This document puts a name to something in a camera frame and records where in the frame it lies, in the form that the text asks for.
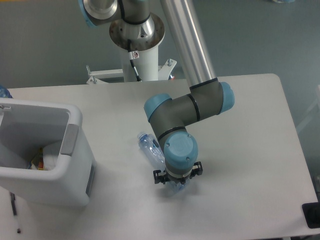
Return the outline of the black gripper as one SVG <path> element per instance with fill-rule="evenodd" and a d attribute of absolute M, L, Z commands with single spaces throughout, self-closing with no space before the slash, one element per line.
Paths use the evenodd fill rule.
<path fill-rule="evenodd" d="M 174 182 L 174 184 L 185 185 L 188 183 L 193 177 L 202 175 L 202 163 L 200 161 L 195 162 L 191 172 L 187 172 L 185 174 L 175 174 L 172 172 L 166 172 L 165 170 L 154 170 L 153 171 L 153 179 L 155 184 L 166 184 L 170 182 Z"/>

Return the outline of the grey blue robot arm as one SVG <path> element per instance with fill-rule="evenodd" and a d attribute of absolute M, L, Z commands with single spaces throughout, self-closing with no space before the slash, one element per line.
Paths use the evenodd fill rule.
<path fill-rule="evenodd" d="M 160 79 L 158 47 L 165 27 L 151 12 L 148 0 L 81 0 L 78 4 L 88 26 L 110 23 L 109 35 L 120 50 L 126 82 Z M 186 127 L 230 110 L 235 97 L 229 84 L 218 81 L 193 2 L 163 0 L 161 6 L 190 92 L 178 98 L 166 93 L 152 96 L 144 111 L 164 154 L 164 169 L 153 172 L 154 182 L 184 184 L 203 173 L 198 144 Z"/>

